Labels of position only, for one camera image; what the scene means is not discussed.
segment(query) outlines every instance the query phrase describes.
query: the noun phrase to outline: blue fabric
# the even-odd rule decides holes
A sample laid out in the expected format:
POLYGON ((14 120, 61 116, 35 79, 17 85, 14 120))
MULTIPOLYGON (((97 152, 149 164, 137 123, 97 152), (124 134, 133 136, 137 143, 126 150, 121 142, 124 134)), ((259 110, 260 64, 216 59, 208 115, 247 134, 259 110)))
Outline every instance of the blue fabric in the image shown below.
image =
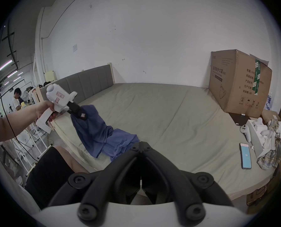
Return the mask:
POLYGON ((82 108, 86 111, 87 120, 78 119, 73 114, 71 120, 78 137, 93 157, 97 158, 102 152, 113 161, 139 142, 137 135, 107 126, 93 105, 82 108))

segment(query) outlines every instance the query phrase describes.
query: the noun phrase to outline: screw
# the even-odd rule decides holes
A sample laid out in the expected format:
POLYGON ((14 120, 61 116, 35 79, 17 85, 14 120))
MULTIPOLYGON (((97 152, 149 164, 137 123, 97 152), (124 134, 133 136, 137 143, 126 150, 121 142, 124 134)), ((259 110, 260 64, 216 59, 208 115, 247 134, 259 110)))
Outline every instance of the screw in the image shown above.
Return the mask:
POLYGON ((82 183, 85 181, 85 178, 83 176, 77 176, 74 178, 75 183, 82 183))
POLYGON ((200 182, 200 183, 207 183, 209 181, 209 178, 207 176, 199 176, 197 178, 197 180, 200 182))
POLYGON ((186 217, 189 220, 199 220, 205 217, 206 211, 201 204, 193 204, 186 210, 186 217))
POLYGON ((78 211, 79 218, 83 220, 94 220, 97 217, 97 210, 90 204, 81 204, 78 211))

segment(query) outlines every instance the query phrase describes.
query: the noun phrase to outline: white t-shirt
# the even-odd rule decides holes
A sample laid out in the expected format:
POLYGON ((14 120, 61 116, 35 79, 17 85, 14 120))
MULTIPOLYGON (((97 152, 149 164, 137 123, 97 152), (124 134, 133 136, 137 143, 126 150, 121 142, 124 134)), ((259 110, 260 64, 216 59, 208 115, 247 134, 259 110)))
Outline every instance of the white t-shirt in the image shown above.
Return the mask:
POLYGON ((17 111, 16 107, 21 106, 18 99, 12 98, 12 110, 17 111))
POLYGON ((34 201, 32 196, 23 187, 18 185, 7 173, 0 161, 0 182, 12 198, 24 209, 28 214, 36 214, 40 212, 40 208, 34 201))

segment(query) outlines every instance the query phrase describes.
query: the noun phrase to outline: upholstered headboard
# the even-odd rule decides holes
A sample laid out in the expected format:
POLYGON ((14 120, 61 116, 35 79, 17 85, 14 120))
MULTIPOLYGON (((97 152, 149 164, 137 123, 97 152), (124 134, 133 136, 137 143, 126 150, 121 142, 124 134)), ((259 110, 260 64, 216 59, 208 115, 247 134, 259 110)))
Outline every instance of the upholstered headboard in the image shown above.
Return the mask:
MULTIPOLYGON (((81 71, 53 83, 60 85, 67 93, 76 91, 78 94, 73 101, 79 104, 114 84, 112 66, 110 63, 109 65, 81 71)), ((47 86, 40 89, 44 100, 47 100, 47 86)))

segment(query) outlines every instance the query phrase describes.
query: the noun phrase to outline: smartphone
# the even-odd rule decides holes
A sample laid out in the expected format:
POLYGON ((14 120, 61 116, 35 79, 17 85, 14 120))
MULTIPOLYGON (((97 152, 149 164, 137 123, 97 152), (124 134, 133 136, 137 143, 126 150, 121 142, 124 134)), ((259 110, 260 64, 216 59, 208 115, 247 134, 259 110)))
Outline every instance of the smartphone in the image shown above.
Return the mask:
POLYGON ((241 168, 242 169, 251 169, 252 163, 251 163, 249 145, 240 143, 240 153, 241 153, 241 168))

